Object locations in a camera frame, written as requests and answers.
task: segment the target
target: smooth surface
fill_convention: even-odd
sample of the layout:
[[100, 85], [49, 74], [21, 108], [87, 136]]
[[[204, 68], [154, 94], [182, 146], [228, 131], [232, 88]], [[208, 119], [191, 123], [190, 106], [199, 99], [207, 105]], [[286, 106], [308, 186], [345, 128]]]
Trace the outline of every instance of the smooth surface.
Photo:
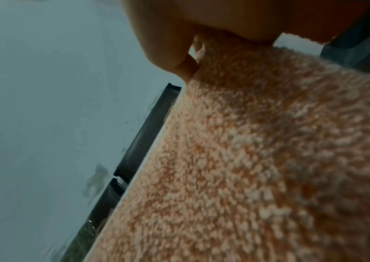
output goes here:
[[173, 75], [104, 0], [0, 0], [0, 261], [55, 261]]

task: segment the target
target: fuzzy fabric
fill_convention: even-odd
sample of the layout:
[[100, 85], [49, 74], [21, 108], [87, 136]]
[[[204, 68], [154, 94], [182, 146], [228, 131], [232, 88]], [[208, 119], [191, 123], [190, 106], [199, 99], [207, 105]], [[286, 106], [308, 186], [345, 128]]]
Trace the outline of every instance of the fuzzy fabric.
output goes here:
[[370, 262], [370, 74], [223, 32], [90, 262]]

